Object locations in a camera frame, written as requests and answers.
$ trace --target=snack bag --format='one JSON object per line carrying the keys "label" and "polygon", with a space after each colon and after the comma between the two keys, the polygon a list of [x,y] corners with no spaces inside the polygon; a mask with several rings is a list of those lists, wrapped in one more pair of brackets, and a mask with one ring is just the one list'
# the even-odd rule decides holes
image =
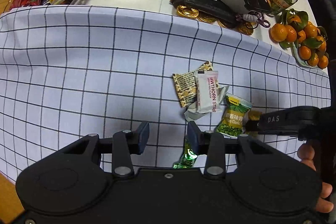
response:
{"label": "snack bag", "polygon": [[195,72],[194,76],[197,85],[197,112],[222,112],[216,88],[218,71]]}
{"label": "snack bag", "polygon": [[[247,114],[249,120],[251,120],[251,121],[259,121],[260,115],[262,115],[262,112],[254,111],[254,110],[250,110],[249,113]],[[245,133],[252,136],[252,137],[257,137],[258,136],[257,131],[246,131]]]}
{"label": "snack bag", "polygon": [[226,110],[216,130],[230,137],[237,137],[242,133],[244,115],[253,104],[229,93],[226,94],[225,99]]}

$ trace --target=gold patterned wrapper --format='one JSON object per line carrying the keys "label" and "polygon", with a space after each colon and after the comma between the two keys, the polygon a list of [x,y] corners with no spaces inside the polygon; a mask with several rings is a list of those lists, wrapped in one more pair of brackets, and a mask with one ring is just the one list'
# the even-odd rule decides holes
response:
{"label": "gold patterned wrapper", "polygon": [[213,66],[210,61],[206,61],[201,67],[192,72],[182,75],[173,74],[176,93],[182,107],[186,107],[188,104],[194,102],[194,98],[197,95],[194,72],[209,70],[213,70]]}
{"label": "gold patterned wrapper", "polygon": [[239,26],[238,26],[238,31],[245,34],[245,35],[248,35],[250,36],[251,34],[253,34],[253,26],[250,22],[245,22],[245,23],[241,23]]}
{"label": "gold patterned wrapper", "polygon": [[188,18],[197,18],[199,15],[199,11],[197,9],[185,7],[183,5],[179,5],[176,12],[179,16]]}
{"label": "gold patterned wrapper", "polygon": [[216,18],[201,11],[199,12],[197,18],[199,19],[200,22],[206,22],[210,24],[213,24],[216,21]]}

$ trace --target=finger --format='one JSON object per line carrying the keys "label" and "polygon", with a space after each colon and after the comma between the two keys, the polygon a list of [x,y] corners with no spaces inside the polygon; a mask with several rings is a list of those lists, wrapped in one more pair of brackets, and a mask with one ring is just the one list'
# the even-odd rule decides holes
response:
{"label": "finger", "polygon": [[315,156],[315,151],[311,145],[304,143],[299,147],[297,155],[301,160],[312,160]]}
{"label": "finger", "polygon": [[316,171],[314,162],[312,160],[302,160],[301,161],[303,164],[308,165],[311,169],[313,169],[314,171]]}
{"label": "finger", "polygon": [[315,209],[320,213],[330,213],[333,208],[334,204],[324,200],[323,198],[319,198],[315,207]]}
{"label": "finger", "polygon": [[322,182],[322,192],[320,197],[326,198],[328,197],[333,190],[333,187],[329,183]]}

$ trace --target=white table surface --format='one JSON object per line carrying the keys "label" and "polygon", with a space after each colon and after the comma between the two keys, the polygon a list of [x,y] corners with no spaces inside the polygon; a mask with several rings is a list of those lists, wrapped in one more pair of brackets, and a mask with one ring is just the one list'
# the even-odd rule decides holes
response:
{"label": "white table surface", "polygon": [[[106,7],[120,7],[136,10],[144,10],[149,12],[158,12],[162,14],[176,16],[176,9],[169,3],[169,0],[81,0],[80,4],[84,5],[101,5]],[[298,0],[291,8],[298,11],[306,11],[308,13],[309,21],[316,25],[314,14],[310,8],[308,0]],[[271,26],[276,23],[274,17],[266,16],[266,19],[270,22]],[[283,52],[292,55],[290,49],[282,49],[278,43],[273,42],[269,37],[269,28],[259,26],[251,35],[256,39],[267,42],[274,47],[281,49]]]}

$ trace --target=chocolate packet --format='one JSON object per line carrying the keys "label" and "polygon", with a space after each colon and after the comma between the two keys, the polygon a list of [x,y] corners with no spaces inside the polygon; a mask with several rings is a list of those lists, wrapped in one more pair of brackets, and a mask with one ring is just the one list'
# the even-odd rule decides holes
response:
{"label": "chocolate packet", "polygon": [[230,137],[238,137],[242,133],[243,118],[252,103],[233,94],[226,94],[226,110],[216,131]]}
{"label": "chocolate packet", "polygon": [[209,70],[213,70],[213,66],[210,61],[206,61],[201,67],[192,72],[188,72],[182,75],[173,74],[175,90],[178,99],[180,101],[181,107],[188,106],[190,103],[193,103],[194,99],[196,98],[197,87],[194,72],[196,71],[204,72]]}

